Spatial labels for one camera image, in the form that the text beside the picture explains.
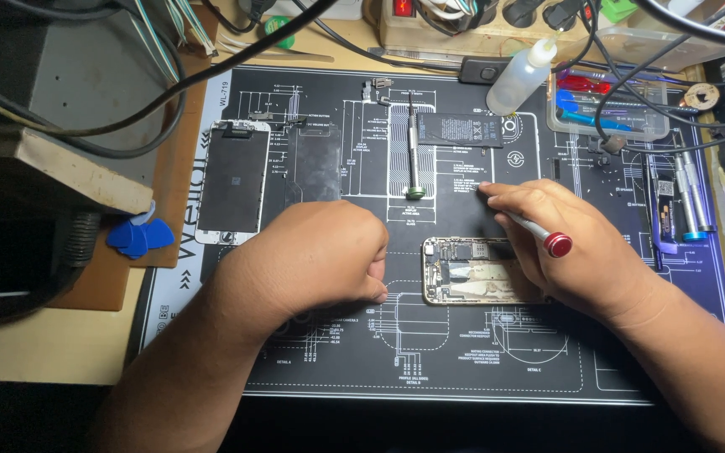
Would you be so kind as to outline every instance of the desk surface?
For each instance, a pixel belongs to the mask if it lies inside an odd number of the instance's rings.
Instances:
[[[222,6],[223,10],[229,10],[227,0],[215,0],[214,3]],[[326,23],[360,47],[378,45],[375,31],[362,20]],[[327,64],[312,61],[252,60],[251,63],[385,72],[394,70],[389,65],[348,51],[330,40],[314,24],[297,34],[293,48],[331,55],[335,62]],[[216,61],[227,57],[223,53]],[[421,73],[420,70],[409,68],[400,68],[399,71]],[[725,195],[717,174],[713,175],[713,191],[725,245]],[[0,380],[98,385],[115,383],[122,372],[143,274],[143,269],[131,270],[125,304],[120,312],[45,309],[22,322],[0,327]]]

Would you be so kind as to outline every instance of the right hand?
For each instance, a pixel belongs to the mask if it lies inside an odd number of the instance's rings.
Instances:
[[[643,323],[657,313],[649,306],[651,295],[666,282],[594,206],[551,180],[521,185],[483,182],[479,190],[489,196],[490,207],[518,213],[548,232],[572,238],[572,250],[553,258],[541,240],[508,215],[495,216],[525,275],[545,294],[613,326]]]

